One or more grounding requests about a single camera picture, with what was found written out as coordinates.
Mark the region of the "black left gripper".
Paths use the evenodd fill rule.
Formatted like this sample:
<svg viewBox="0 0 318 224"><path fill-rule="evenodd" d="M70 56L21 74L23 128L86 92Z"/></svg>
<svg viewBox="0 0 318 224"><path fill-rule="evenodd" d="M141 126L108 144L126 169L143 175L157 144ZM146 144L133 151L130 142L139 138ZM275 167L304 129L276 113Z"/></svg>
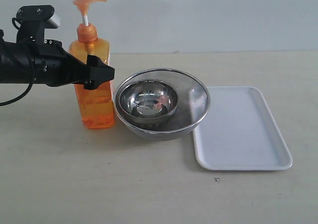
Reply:
<svg viewBox="0 0 318 224"><path fill-rule="evenodd" d="M34 63L36 83L58 87L84 80L84 89L95 90L114 80L115 69L99 57L88 55L86 65L62 47L62 42L47 40L43 44L29 44Z"/></svg>

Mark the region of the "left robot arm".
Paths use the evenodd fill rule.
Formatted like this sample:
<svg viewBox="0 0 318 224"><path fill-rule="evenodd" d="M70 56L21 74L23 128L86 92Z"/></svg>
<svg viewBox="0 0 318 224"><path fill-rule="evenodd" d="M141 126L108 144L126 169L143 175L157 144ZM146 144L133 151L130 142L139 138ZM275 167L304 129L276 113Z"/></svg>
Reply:
<svg viewBox="0 0 318 224"><path fill-rule="evenodd" d="M37 45L30 39L18 43L0 41L0 81L10 84L45 84L58 87L81 84L97 89L114 79L115 69L99 57L88 55L80 61L62 48L59 41Z"/></svg>

